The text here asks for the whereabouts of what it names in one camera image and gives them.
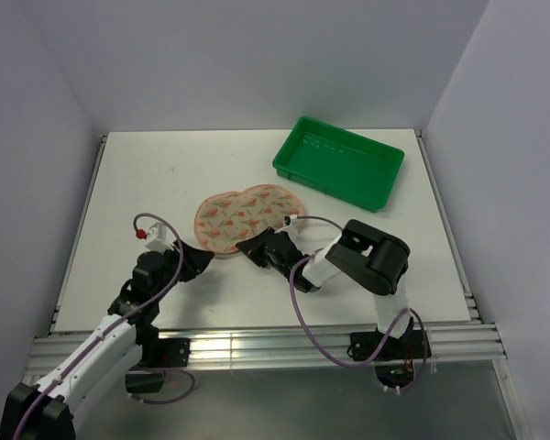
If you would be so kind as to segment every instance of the gray wall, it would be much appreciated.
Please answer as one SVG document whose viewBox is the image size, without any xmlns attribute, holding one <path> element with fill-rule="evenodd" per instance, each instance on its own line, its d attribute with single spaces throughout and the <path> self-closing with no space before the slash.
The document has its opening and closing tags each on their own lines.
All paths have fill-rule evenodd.
<svg viewBox="0 0 550 440">
<path fill-rule="evenodd" d="M 20 0 L 102 130 L 425 127 L 488 0 Z"/>
<path fill-rule="evenodd" d="M 0 417 L 50 320 L 95 145 L 20 5 L 0 0 Z"/>
<path fill-rule="evenodd" d="M 550 438 L 550 0 L 491 0 L 424 136 L 478 305 Z"/>
</svg>

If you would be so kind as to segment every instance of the gray floor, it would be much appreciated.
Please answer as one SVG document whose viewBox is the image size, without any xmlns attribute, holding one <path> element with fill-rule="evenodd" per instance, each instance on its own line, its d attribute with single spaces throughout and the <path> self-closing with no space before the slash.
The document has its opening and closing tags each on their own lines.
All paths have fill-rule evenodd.
<svg viewBox="0 0 550 440">
<path fill-rule="evenodd" d="M 197 391 L 167 406 L 128 401 L 118 383 L 78 440 L 514 438 L 490 362 L 440 364 L 399 398 L 377 389 L 371 374 L 341 368 L 199 372 Z"/>
</svg>

